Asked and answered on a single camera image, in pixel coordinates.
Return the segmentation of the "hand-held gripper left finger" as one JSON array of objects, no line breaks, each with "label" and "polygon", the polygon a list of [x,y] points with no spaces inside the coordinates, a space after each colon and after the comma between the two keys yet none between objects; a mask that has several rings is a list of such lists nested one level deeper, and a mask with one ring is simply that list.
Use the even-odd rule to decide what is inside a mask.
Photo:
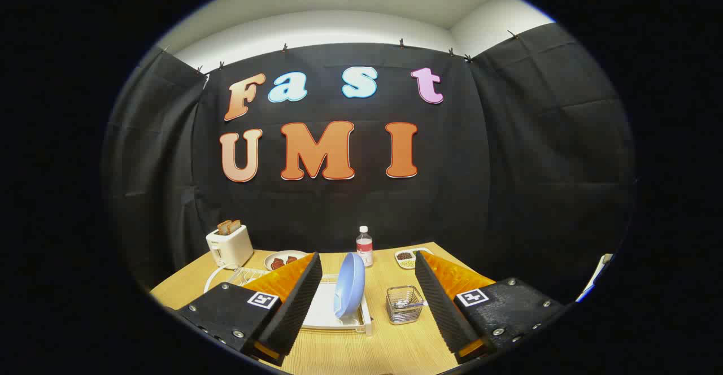
[{"label": "hand-held gripper left finger", "polygon": [[322,280],[318,252],[245,285],[221,282],[176,316],[238,354],[281,365],[290,354]]}]

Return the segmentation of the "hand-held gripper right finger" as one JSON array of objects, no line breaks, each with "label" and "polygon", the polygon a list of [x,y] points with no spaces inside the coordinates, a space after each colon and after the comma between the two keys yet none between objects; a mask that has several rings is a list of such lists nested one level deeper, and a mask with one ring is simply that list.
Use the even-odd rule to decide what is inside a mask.
[{"label": "hand-held gripper right finger", "polygon": [[565,311],[516,277],[494,281],[430,252],[414,256],[424,298],[458,364],[506,352]]}]

